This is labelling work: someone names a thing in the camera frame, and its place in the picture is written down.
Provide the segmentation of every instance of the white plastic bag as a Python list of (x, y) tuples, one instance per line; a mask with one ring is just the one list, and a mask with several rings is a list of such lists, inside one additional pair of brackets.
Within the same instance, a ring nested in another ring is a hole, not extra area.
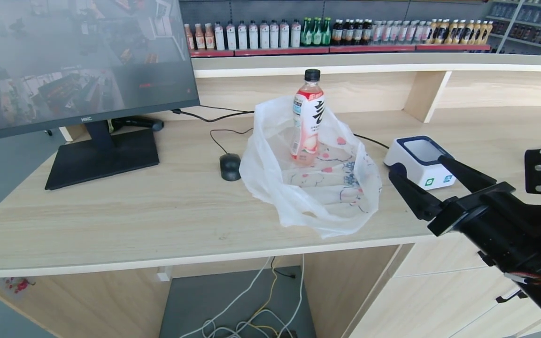
[(277, 207), (281, 225), (306, 225), (323, 238), (358, 231), (379, 207), (381, 179), (364, 145), (326, 107), (312, 167), (290, 155), (293, 96), (256, 106), (239, 173), (254, 197)]

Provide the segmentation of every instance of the monitor screen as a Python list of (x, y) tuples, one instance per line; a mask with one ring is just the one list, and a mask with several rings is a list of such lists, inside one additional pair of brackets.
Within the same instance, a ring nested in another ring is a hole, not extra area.
[(197, 104), (178, 0), (0, 0), (0, 137)]

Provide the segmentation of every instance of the shelf unit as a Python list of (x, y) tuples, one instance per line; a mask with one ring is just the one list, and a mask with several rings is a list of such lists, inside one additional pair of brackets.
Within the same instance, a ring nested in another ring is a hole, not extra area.
[(515, 43), (521, 43), (521, 44), (526, 45), (526, 46), (532, 46), (532, 47), (541, 48), (540, 43), (521, 40), (521, 39), (513, 38), (513, 37), (510, 36), (510, 32), (511, 32), (514, 25), (530, 26), (530, 27), (535, 27), (535, 28), (540, 28), (541, 29), (541, 23), (520, 21), (518, 19), (518, 16), (519, 16), (519, 13), (520, 13), (522, 7), (525, 7), (525, 8), (527, 8), (527, 7), (541, 8), (541, 4), (535, 3), (535, 2), (528, 2), (527, 0), (517, 0), (517, 1), (512, 1), (512, 0), (492, 0), (491, 2), (492, 2), (492, 8), (494, 8), (494, 6), (496, 6), (496, 4), (507, 4), (507, 5), (515, 6), (515, 11), (513, 12), (513, 16), (511, 18), (497, 17), (497, 16), (494, 16), (494, 15), (486, 15), (486, 19), (488, 19), (488, 20), (509, 22), (509, 26), (507, 27), (507, 30), (506, 30), (506, 32), (504, 34), (502, 34), (502, 35), (500, 35), (500, 34), (490, 34), (491, 37), (496, 37), (496, 38), (501, 39), (500, 44), (498, 45), (498, 48), (496, 48), (496, 53), (500, 53), (500, 51), (502, 51), (502, 49), (503, 49), (505, 43), (507, 43), (507, 41), (515, 42)]

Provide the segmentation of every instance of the monitor base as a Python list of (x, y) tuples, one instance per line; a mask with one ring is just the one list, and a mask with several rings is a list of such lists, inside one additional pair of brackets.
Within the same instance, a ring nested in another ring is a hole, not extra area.
[[(103, 128), (102, 122), (92, 123)], [(150, 128), (118, 135), (108, 133), (104, 136), (99, 133), (99, 136), (94, 137), (96, 133), (89, 128), (91, 126), (87, 127), (92, 139), (64, 144), (58, 149), (45, 184), (46, 190), (56, 190), (160, 163), (154, 133)], [(101, 138), (106, 141), (109, 138), (113, 146), (101, 147)]]

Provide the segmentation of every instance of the black computer mouse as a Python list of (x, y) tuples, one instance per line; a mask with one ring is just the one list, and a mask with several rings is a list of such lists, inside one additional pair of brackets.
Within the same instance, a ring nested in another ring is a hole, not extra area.
[(224, 154), (220, 158), (221, 160), (221, 177), (223, 180), (236, 181), (241, 179), (239, 175), (239, 164), (241, 164), (241, 158), (238, 154)]

